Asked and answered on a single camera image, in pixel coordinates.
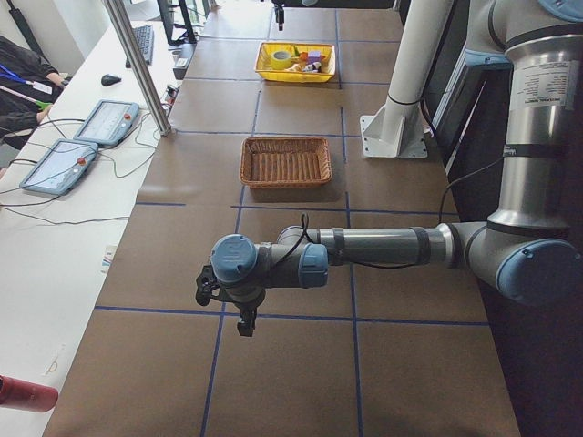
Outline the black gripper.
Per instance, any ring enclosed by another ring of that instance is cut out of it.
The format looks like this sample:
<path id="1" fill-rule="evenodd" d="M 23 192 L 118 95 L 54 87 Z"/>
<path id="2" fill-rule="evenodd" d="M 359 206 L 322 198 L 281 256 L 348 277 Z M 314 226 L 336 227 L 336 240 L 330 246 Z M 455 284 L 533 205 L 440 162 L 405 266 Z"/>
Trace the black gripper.
<path id="1" fill-rule="evenodd" d="M 276 23 L 278 25 L 278 30 L 282 31 L 283 27 L 284 27 L 284 22 L 285 22 L 285 13 L 284 13 L 284 6 L 285 6 L 285 1 L 284 0 L 272 0 L 272 3 L 274 5 L 274 8 L 276 9 Z"/>
<path id="2" fill-rule="evenodd" d="M 255 330 L 256 288 L 242 285 L 227 287 L 215 276 L 211 265 L 205 265 L 196 279 L 195 301 L 208 306 L 211 300 L 233 303 L 240 309 L 237 330 L 241 337 L 252 337 Z"/>

